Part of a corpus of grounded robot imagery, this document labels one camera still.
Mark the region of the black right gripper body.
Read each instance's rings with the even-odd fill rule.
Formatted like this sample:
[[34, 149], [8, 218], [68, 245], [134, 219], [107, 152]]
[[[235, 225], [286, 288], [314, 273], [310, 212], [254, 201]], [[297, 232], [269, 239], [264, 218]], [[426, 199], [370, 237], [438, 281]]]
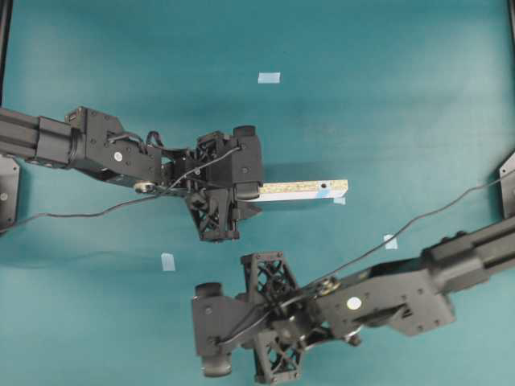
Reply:
[[241, 258], [250, 315], [237, 335], [251, 334], [241, 345], [253, 351], [259, 384], [297, 380], [306, 351], [329, 343], [334, 335], [315, 301], [334, 291], [334, 278], [299, 286], [283, 253], [252, 253]]

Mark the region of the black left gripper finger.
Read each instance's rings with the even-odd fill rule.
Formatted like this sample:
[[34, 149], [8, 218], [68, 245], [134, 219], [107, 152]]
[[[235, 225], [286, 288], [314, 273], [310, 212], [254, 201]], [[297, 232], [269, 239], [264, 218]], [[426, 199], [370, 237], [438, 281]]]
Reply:
[[262, 212], [262, 209], [250, 201], [237, 201], [237, 221], [247, 220]]

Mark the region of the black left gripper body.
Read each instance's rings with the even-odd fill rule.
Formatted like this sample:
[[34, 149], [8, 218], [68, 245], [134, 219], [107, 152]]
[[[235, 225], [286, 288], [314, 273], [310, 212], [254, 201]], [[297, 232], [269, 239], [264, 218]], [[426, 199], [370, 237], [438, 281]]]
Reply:
[[241, 131], [216, 131], [198, 138], [193, 149], [162, 146], [161, 151], [168, 159], [162, 165], [161, 194], [184, 200], [200, 240], [238, 239], [233, 164], [241, 153]]

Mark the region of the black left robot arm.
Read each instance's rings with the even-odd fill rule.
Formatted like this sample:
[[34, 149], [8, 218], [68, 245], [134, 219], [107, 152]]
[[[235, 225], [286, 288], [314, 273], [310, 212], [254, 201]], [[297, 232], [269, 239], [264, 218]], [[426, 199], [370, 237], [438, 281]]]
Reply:
[[134, 189], [147, 200], [183, 198], [199, 238], [237, 240], [237, 225], [261, 213], [253, 204], [264, 184], [262, 146], [252, 125], [215, 131], [193, 148], [166, 147], [115, 116], [79, 107], [64, 121], [1, 111], [1, 153], [53, 169], [77, 170], [103, 183]]

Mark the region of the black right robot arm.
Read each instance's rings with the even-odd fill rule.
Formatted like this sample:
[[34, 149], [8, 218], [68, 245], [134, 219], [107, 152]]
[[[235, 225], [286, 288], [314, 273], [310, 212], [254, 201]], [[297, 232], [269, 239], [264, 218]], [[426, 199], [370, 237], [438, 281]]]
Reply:
[[347, 277], [326, 276], [301, 288], [272, 281], [266, 288], [279, 293], [254, 305], [235, 336], [253, 348], [258, 382], [293, 380], [306, 351], [336, 340], [356, 347], [362, 328], [415, 336], [454, 322], [450, 294], [513, 266], [514, 220], [507, 219]]

